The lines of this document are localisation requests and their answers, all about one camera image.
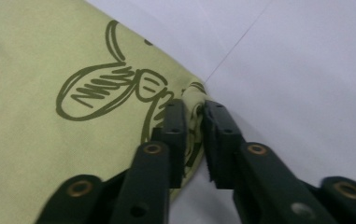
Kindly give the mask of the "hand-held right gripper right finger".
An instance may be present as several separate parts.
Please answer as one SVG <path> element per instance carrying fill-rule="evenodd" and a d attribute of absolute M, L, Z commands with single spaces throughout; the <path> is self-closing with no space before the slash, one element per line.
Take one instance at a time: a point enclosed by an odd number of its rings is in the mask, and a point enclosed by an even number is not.
<path fill-rule="evenodd" d="M 245 140 L 224 105 L 205 102 L 203 133 L 210 180 L 234 192 L 242 224 L 337 224 L 270 147 Z"/>

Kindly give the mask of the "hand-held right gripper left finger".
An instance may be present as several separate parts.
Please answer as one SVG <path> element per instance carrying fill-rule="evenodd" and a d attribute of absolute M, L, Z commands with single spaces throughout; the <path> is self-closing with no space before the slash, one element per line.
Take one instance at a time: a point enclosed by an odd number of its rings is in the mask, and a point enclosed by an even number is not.
<path fill-rule="evenodd" d="M 166 104 L 163 126 L 136 150 L 109 224 L 168 224 L 169 190 L 184 176 L 187 128 L 184 104 Z"/>

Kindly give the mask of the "green printed baby romper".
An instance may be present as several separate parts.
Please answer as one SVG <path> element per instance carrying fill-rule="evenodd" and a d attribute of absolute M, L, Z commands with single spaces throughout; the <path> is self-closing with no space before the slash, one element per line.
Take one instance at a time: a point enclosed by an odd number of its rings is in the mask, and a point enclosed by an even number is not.
<path fill-rule="evenodd" d="M 0 0 L 0 224 L 34 224 L 74 175 L 125 170 L 173 99 L 203 153 L 202 81 L 85 0 Z"/>

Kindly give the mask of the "white board sheet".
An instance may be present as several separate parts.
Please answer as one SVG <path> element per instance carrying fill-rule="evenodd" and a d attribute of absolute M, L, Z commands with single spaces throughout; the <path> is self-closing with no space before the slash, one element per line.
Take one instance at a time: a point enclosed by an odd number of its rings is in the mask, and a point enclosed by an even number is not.
<path fill-rule="evenodd" d="M 356 180 L 356 0 L 88 0 L 200 77 L 311 185 Z"/>

